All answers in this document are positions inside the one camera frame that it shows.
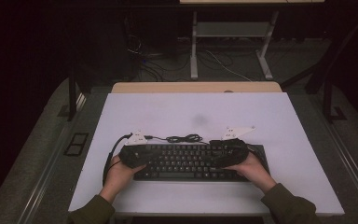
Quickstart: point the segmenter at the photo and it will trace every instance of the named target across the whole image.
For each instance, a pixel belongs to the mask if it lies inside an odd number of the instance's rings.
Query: dark background
[[[110,3],[120,4],[114,0]],[[175,3],[150,1],[150,5]],[[47,2],[28,0],[0,2],[0,186],[50,95],[68,77],[71,67],[78,75],[80,89],[87,92],[95,85],[130,80],[136,73],[123,35],[129,30],[162,51],[170,51],[166,47],[172,46],[177,36],[190,35],[188,11],[132,13],[130,29],[123,23],[125,15],[105,9],[54,8]],[[274,38],[334,41],[336,36],[346,34],[356,15],[358,1],[326,1],[322,7],[284,10]],[[205,13],[204,17],[213,20],[216,15]],[[232,13],[219,16],[227,20],[237,17]],[[358,32],[332,74],[358,109]]]

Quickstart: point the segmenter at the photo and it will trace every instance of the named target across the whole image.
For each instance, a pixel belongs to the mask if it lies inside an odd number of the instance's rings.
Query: white paper tag
[[[229,140],[238,138],[246,133],[250,133],[255,130],[255,126],[247,128],[227,128],[226,133],[222,136],[222,140]]]
[[[145,136],[142,134],[140,130],[136,131],[126,143],[126,146],[137,146],[144,145],[147,143]]]

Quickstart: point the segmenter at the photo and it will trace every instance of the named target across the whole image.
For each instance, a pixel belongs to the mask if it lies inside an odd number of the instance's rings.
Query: person's right hand
[[[265,194],[277,184],[252,152],[249,152],[245,161],[225,169],[237,171],[238,175],[245,176]]]

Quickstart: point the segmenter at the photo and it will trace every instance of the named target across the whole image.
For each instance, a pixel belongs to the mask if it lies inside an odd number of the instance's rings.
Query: hand
[[[132,176],[146,167],[146,165],[143,165],[131,169],[123,164],[118,156],[112,158],[111,164],[115,165],[110,168],[107,173],[105,184],[100,192],[100,196],[110,203],[113,202],[119,192],[126,188],[130,183]]]
[[[265,194],[277,184],[252,152],[249,152],[245,161],[225,169],[237,171],[238,175],[245,176]]]

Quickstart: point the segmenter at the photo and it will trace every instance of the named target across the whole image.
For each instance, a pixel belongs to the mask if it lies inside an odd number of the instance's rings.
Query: keyboard key
[[[159,178],[194,178],[193,173],[159,173]]]

